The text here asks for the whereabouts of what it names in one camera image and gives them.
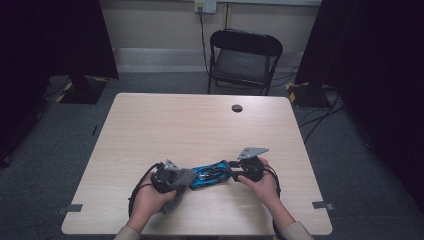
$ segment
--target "hand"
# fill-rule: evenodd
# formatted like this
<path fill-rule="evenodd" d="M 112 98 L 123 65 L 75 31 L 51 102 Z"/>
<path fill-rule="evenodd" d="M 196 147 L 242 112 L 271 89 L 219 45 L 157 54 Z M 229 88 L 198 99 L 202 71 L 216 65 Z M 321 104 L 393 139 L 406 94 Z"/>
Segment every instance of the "hand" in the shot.
<path fill-rule="evenodd" d="M 153 174 L 154 172 L 150 172 L 141 186 L 152 184 L 151 179 Z M 149 219 L 159 212 L 163 204 L 174 199 L 176 194 L 177 191 L 175 190 L 164 194 L 159 193 L 153 185 L 142 187 L 135 197 L 133 211 L 127 222 L 127 226 L 141 233 Z"/>
<path fill-rule="evenodd" d="M 259 158 L 264 164 L 264 168 L 269 168 L 268 161 L 265 158 Z M 238 179 L 244 185 L 248 186 L 268 208 L 275 224 L 280 232 L 283 232 L 290 224 L 294 223 L 293 216 L 287 211 L 277 194 L 277 183 L 271 173 L 264 171 L 264 175 L 259 182 L 239 176 Z"/>
<path fill-rule="evenodd" d="M 264 165 L 264 168 L 269 168 L 269 163 L 265 158 L 259 157 L 259 159 Z M 262 203 L 264 203 L 266 207 L 269 207 L 272 202 L 280 201 L 280 198 L 277 195 L 277 184 L 274 177 L 267 171 L 264 171 L 263 174 L 264 175 L 259 182 L 253 182 L 252 180 L 241 175 L 238 177 L 238 179 L 241 183 L 252 189 L 255 195 L 259 198 L 259 200 L 261 200 Z"/>

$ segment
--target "black chair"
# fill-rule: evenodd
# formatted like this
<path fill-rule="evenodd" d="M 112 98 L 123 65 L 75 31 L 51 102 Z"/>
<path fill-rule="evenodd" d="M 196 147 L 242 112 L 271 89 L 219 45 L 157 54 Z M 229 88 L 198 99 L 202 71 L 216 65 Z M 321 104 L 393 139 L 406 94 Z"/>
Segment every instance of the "black chair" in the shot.
<path fill-rule="evenodd" d="M 280 41 L 266 34 L 224 29 L 212 34 L 210 45 L 208 94 L 214 80 L 216 86 L 222 81 L 260 88 L 261 93 L 265 88 L 265 95 L 268 95 L 275 68 L 283 52 Z"/>

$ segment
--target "wooden tabletop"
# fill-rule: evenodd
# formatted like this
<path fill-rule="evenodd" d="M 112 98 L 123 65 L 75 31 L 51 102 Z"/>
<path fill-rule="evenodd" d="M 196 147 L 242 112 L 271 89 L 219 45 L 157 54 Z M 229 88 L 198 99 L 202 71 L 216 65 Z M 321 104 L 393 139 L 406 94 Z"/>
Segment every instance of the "wooden tabletop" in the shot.
<path fill-rule="evenodd" d="M 239 104 L 242 112 L 232 111 Z M 315 235 L 332 226 L 322 201 L 288 99 L 121 93 L 115 98 L 72 204 L 65 234 L 116 234 L 128 220 L 128 198 L 143 174 L 158 162 L 182 168 L 237 160 L 245 147 L 269 148 L 261 154 L 276 170 L 281 201 Z M 187 189 L 168 215 L 151 218 L 143 234 L 274 235 L 272 218 L 253 192 L 232 179 L 199 191 Z"/>

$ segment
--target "blue device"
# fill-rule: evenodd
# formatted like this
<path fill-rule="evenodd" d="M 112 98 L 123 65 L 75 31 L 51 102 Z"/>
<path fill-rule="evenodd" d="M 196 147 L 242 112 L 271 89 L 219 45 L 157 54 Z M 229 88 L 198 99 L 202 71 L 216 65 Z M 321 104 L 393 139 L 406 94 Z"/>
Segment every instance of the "blue device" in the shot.
<path fill-rule="evenodd" d="M 191 190 L 199 190 L 226 182 L 232 173 L 230 165 L 225 160 L 212 165 L 196 167 L 192 170 L 197 174 L 197 177 L 189 185 Z"/>

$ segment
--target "metal bracket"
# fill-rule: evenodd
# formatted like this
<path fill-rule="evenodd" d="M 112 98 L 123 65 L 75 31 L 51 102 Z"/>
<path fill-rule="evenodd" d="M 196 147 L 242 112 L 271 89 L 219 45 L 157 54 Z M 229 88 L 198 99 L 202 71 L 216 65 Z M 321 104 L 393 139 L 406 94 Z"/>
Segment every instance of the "metal bracket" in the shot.
<path fill-rule="evenodd" d="M 262 154 L 264 152 L 268 152 L 269 149 L 268 148 L 252 148 L 252 147 L 247 147 L 244 148 L 243 151 L 239 154 L 239 156 L 237 157 L 238 160 L 242 160 L 242 159 L 249 159 L 252 157 L 256 157 L 259 154 Z"/>
<path fill-rule="evenodd" d="M 336 209 L 333 203 L 325 203 L 324 201 L 312 202 L 312 206 L 314 206 L 314 209 L 326 208 L 327 211 L 332 211 Z"/>
<path fill-rule="evenodd" d="M 68 212 L 81 212 L 82 204 L 69 204 L 66 207 L 59 207 L 56 210 L 56 214 L 65 215 Z"/>
<path fill-rule="evenodd" d="M 165 166 L 163 167 L 167 171 L 178 171 L 181 170 L 175 163 L 173 163 L 171 160 L 166 159 Z"/>

